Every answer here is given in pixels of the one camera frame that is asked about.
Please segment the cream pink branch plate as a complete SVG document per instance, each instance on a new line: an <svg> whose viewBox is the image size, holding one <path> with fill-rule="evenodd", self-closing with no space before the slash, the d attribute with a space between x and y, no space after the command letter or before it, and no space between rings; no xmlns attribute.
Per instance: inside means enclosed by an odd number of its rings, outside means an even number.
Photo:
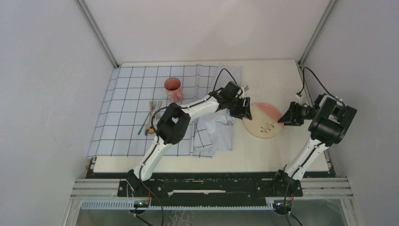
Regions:
<svg viewBox="0 0 399 226"><path fill-rule="evenodd" d="M254 103L250 106L252 120L243 119L244 128L253 136L262 139L276 137L284 128L278 123L281 112L271 104Z"/></svg>

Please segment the pink patterned mug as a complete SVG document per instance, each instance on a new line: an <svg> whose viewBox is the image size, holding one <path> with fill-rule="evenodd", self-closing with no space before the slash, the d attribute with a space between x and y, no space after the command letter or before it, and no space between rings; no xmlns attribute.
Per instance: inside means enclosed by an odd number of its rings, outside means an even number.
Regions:
<svg viewBox="0 0 399 226"><path fill-rule="evenodd" d="M182 83L178 78L169 78L164 82L168 100L174 103L183 100Z"/></svg>

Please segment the metal cutlery piece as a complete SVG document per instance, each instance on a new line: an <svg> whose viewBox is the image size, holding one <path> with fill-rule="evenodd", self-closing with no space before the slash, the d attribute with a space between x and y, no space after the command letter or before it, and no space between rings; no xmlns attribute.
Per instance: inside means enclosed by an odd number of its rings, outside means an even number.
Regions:
<svg viewBox="0 0 399 226"><path fill-rule="evenodd" d="M158 100L157 104L156 104L156 108L155 108L155 110L152 113L151 122L152 122L152 118L154 117L155 113L160 109L161 105L162 105L162 101ZM148 134L153 134L153 133L154 133L154 129L152 128L152 125L151 125L151 128L150 128Z"/></svg>

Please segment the white checked tablecloth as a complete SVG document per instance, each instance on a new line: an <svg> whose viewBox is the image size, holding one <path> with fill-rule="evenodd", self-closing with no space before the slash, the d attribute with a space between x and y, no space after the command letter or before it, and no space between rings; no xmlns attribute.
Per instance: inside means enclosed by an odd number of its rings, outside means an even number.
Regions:
<svg viewBox="0 0 399 226"><path fill-rule="evenodd" d="M97 119L87 156L143 156L150 148L153 134L138 135L150 101L162 101L159 115L168 106L164 82L178 78L187 105L202 99L230 81L241 83L242 66L213 65L139 65L123 66L112 71ZM217 152L232 150L234 119L228 110L218 111L190 123L182 141L172 146L168 156L211 158Z"/></svg>

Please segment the iridescent rainbow fork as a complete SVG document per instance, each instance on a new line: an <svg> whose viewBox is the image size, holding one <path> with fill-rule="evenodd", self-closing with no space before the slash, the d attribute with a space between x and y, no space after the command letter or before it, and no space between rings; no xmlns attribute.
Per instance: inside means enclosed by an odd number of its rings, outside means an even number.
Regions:
<svg viewBox="0 0 399 226"><path fill-rule="evenodd" d="M146 125L146 121L147 121L147 119L149 118L149 116L150 116L150 114L151 114L151 112L152 112L152 110L153 110L153 101L150 101L149 104L150 104L150 111L148 112L148 114L147 114L147 116L146 116L146 118L145 118L145 120L144 120L144 122L143 122L141 128L139 129L138 135L141 134L141 132L142 132L142 130L143 130L143 128L144 128L144 125Z"/></svg>

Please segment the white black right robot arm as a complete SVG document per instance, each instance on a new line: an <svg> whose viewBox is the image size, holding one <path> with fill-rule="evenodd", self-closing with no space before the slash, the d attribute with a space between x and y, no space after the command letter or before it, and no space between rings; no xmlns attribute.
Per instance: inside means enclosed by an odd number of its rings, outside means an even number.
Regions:
<svg viewBox="0 0 399 226"><path fill-rule="evenodd" d="M278 196L295 192L313 161L329 147L343 140L357 111L328 94L318 95L313 106L291 102L278 123L301 126L305 120L310 120L310 136L297 156L276 172L272 191Z"/></svg>

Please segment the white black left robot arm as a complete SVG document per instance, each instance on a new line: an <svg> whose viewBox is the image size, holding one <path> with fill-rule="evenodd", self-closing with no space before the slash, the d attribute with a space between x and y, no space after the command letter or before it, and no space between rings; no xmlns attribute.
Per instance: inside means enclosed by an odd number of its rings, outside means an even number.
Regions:
<svg viewBox="0 0 399 226"><path fill-rule="evenodd" d="M164 113L155 126L155 138L142 160L127 173L129 191L135 196L146 193L147 183L164 153L178 144L195 119L209 113L228 109L237 119L252 119L250 98L245 96L249 88L230 81L224 88L209 92L204 98L187 105L171 103L163 108Z"/></svg>

